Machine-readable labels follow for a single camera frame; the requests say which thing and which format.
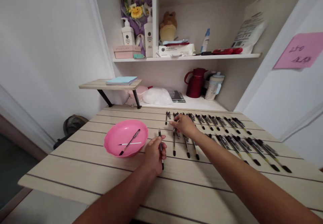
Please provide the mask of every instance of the hand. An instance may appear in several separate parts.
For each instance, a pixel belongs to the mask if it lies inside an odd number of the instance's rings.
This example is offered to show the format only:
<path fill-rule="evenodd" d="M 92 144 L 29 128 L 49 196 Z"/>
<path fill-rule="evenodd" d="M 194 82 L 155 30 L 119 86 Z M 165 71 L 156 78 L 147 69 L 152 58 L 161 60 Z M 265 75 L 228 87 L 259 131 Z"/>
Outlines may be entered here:
<path fill-rule="evenodd" d="M 178 122 L 171 121 L 170 124 L 176 129 L 178 129 L 180 132 L 182 132 L 188 138 L 192 138 L 192 136 L 200 132 L 196 128 L 191 118 L 186 115 L 179 114 L 175 117 L 174 120 L 178 120 Z"/>
<path fill-rule="evenodd" d="M 147 144 L 146 154 L 144 164 L 146 168 L 152 169 L 156 176 L 162 173 L 162 159 L 166 159 L 166 148 L 167 145 L 162 142 L 165 139 L 165 135 L 161 137 L 155 137 L 151 139 L 151 141 Z"/>

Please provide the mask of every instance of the notebook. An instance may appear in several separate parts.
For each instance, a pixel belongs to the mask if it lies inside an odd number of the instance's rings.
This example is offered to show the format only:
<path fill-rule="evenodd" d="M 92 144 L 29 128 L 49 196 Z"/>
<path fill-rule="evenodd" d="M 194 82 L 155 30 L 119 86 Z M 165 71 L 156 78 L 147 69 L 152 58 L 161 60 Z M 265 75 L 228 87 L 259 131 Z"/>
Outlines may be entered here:
<path fill-rule="evenodd" d="M 137 80 L 136 76 L 128 76 L 128 77 L 116 77 L 114 79 L 105 81 L 106 85 L 130 85 L 135 80 Z"/>

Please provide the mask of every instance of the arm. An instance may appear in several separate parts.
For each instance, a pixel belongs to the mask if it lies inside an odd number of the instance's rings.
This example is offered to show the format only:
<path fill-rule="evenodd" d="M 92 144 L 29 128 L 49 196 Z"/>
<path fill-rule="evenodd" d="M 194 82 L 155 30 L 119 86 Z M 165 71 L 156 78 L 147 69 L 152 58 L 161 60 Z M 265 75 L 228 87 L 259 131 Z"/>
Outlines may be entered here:
<path fill-rule="evenodd" d="M 142 204 L 158 175 L 162 173 L 162 160 L 166 159 L 166 144 L 159 144 L 166 136 L 152 139 L 147 147 L 145 160 L 124 181 L 95 201 L 75 221 L 84 223 L 129 223 Z"/>
<path fill-rule="evenodd" d="M 322 223 L 317 215 L 235 155 L 214 144 L 182 114 L 170 122 L 202 149 L 226 183 L 260 223 Z"/>

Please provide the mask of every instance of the sticky note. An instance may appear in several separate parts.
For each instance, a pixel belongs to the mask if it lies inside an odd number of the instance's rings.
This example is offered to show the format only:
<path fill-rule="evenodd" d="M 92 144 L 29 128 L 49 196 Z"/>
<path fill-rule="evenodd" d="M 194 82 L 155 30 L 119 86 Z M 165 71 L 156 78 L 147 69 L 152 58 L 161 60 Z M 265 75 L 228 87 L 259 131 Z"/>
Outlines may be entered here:
<path fill-rule="evenodd" d="M 295 35 L 274 69 L 311 67 L 323 50 L 323 32 Z"/>

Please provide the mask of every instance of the thermos handle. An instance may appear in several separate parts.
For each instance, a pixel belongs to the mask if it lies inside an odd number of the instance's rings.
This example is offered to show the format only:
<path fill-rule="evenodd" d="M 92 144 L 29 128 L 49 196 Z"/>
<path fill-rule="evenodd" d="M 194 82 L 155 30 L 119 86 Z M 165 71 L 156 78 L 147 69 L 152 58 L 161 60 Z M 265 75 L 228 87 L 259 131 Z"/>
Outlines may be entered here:
<path fill-rule="evenodd" d="M 218 88 L 216 89 L 215 95 L 218 95 L 220 92 L 222 84 L 218 84 Z"/>
<path fill-rule="evenodd" d="M 190 73 L 193 73 L 193 71 L 188 72 L 188 73 L 186 74 L 185 78 L 184 78 L 184 82 L 185 82 L 186 84 L 188 84 L 188 83 L 186 82 L 186 79 L 187 79 L 187 76 L 188 76 Z"/>

